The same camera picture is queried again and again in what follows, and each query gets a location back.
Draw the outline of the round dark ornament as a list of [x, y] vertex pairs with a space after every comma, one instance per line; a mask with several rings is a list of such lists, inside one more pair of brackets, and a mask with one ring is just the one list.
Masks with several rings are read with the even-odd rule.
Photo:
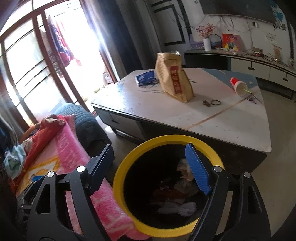
[[219, 35], [212, 33], [209, 35], [209, 39], [210, 39], [210, 44], [212, 49], [215, 49], [215, 50], [223, 49], [222, 48], [223, 41]]

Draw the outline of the white vase red flowers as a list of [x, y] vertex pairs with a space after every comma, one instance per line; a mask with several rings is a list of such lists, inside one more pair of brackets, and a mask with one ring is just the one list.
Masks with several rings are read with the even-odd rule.
[[211, 42], [210, 42], [209, 36], [212, 33], [214, 33], [215, 26], [212, 24], [207, 24], [205, 26], [200, 25], [196, 28], [196, 31], [197, 31], [198, 35], [203, 38], [204, 50], [210, 51], [211, 50]]

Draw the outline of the yellow rimmed black trash bin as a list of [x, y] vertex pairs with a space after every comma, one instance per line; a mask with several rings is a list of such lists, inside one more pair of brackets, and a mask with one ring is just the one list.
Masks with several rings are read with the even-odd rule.
[[156, 195], [160, 187], [173, 189], [181, 177], [177, 166], [185, 158], [185, 146], [189, 143], [194, 145], [201, 159], [209, 160], [214, 166], [224, 166], [209, 145], [185, 135], [165, 135], [148, 140], [134, 148], [119, 165], [113, 181], [114, 197], [139, 232], [173, 238], [188, 235], [197, 224], [207, 199], [203, 192], [193, 191], [184, 194], [184, 199], [175, 200], [197, 204], [198, 210], [188, 217], [158, 213], [167, 201]]

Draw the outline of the white coffee table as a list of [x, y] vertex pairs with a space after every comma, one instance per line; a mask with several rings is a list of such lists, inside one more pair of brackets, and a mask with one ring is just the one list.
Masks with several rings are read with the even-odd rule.
[[[134, 71], [102, 88], [92, 101], [104, 124], [135, 143], [164, 135], [188, 135], [212, 147], [232, 172], [253, 171], [271, 153], [269, 122], [253, 75], [186, 68], [194, 97], [187, 103], [164, 94], [159, 85], [139, 87]], [[236, 94], [234, 77], [251, 94]], [[211, 106], [203, 105], [208, 101]]]

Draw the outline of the red paper cup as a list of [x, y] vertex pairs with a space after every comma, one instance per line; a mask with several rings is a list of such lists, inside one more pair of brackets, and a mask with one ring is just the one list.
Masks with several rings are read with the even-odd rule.
[[230, 83], [234, 88], [234, 91], [237, 95], [243, 97], [247, 94], [251, 94], [251, 91], [248, 90], [248, 86], [245, 82], [238, 80], [237, 78], [232, 77]]

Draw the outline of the light blue cloth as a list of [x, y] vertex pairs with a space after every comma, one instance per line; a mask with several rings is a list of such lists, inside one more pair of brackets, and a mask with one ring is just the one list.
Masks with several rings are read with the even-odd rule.
[[22, 144], [5, 152], [4, 167], [9, 178], [13, 180], [20, 175], [26, 156]]

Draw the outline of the wooden framed window door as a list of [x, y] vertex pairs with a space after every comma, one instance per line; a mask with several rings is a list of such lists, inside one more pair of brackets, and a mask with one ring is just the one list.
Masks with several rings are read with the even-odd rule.
[[84, 1], [1, 1], [1, 94], [26, 130], [71, 103], [88, 112], [116, 82]]

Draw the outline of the blue snack packet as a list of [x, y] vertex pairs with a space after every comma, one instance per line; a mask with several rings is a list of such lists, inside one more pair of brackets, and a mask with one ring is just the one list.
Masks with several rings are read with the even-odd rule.
[[159, 80], [156, 78], [153, 70], [137, 75], [135, 77], [135, 81], [140, 87], [159, 83]]

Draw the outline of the small dark trinket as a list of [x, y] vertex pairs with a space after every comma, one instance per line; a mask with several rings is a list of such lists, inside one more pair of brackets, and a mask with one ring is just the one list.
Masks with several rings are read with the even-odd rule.
[[208, 101], [206, 101], [206, 100], [203, 101], [203, 105], [205, 105], [207, 107], [210, 107], [211, 106], [211, 104]]

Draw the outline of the blue crumpled wrapper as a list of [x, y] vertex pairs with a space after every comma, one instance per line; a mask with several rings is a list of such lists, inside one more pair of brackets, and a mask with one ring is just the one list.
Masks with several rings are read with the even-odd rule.
[[32, 182], [39, 181], [41, 178], [43, 178], [43, 176], [34, 176], [34, 177], [32, 178]]

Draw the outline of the colourful framed picture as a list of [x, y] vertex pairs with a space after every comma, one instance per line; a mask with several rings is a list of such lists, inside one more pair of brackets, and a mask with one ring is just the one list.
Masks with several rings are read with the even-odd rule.
[[233, 34], [222, 34], [222, 47], [225, 51], [240, 52], [242, 50], [241, 37]]

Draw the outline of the red blanket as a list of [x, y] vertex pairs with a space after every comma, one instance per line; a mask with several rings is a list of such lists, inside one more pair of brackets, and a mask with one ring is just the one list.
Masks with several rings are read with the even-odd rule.
[[17, 174], [16, 178], [9, 178], [10, 186], [12, 189], [16, 189], [25, 173], [29, 169], [29, 166], [35, 161], [35, 159], [41, 154], [43, 149], [51, 142], [51, 140], [63, 129], [66, 124], [66, 120], [61, 115], [51, 114], [40, 122], [37, 132], [27, 138], [27, 146], [25, 147], [27, 156], [24, 164], [21, 168], [20, 174]]

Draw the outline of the pink patterned blanket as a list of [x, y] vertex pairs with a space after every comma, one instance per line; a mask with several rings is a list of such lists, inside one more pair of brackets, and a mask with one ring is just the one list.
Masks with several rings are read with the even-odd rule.
[[[29, 166], [19, 186], [12, 189], [16, 195], [19, 195], [32, 182], [34, 176], [44, 176], [49, 171], [55, 171], [57, 174], [69, 173], [89, 162], [90, 157], [76, 135], [75, 116], [63, 117], [66, 120], [63, 129]], [[26, 152], [27, 141], [24, 140], [22, 145]], [[103, 180], [100, 189], [91, 196], [91, 201], [111, 240], [119, 240], [123, 236], [132, 240], [149, 238], [148, 235], [136, 229], [132, 219], [119, 207], [114, 200], [112, 187], [106, 179]]]

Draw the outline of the white black tv cabinet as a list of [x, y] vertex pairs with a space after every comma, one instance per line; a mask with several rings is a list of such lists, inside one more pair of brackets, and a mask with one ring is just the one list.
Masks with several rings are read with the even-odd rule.
[[254, 56], [252, 51], [188, 50], [184, 58], [186, 67], [253, 75], [259, 81], [260, 88], [295, 100], [295, 70], [269, 56]]

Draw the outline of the red snack wrapper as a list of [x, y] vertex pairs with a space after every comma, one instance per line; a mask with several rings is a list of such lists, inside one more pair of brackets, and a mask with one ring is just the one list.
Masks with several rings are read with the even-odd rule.
[[184, 194], [175, 188], [170, 189], [169, 187], [160, 187], [156, 191], [156, 195], [159, 198], [165, 199], [165, 201], [174, 201], [177, 199], [184, 199]]

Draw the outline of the white foam net sleeve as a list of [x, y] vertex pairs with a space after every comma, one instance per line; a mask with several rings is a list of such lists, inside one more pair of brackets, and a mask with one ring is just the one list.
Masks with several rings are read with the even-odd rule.
[[158, 209], [161, 214], [178, 214], [180, 216], [192, 216], [197, 211], [195, 202], [183, 203], [181, 205], [173, 202], [166, 202], [165, 205]]

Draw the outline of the brown paper bag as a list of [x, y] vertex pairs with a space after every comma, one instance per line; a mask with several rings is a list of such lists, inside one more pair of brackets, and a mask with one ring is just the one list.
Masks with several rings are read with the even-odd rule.
[[166, 95], [183, 103], [194, 97], [192, 85], [182, 67], [182, 57], [178, 51], [158, 53], [155, 71]]

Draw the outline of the dark blue cushion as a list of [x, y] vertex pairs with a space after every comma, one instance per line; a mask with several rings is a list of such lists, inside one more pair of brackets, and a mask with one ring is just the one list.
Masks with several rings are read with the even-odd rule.
[[88, 154], [92, 151], [99, 153], [106, 145], [112, 144], [96, 118], [80, 105], [66, 103], [54, 113], [63, 116], [74, 114], [77, 138]]

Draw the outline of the white plastic trash bag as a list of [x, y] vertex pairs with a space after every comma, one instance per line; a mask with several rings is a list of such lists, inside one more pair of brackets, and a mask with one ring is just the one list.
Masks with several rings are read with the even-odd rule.
[[193, 192], [197, 185], [189, 163], [185, 158], [179, 161], [177, 171], [181, 173], [181, 177], [175, 184], [174, 188], [183, 194]]

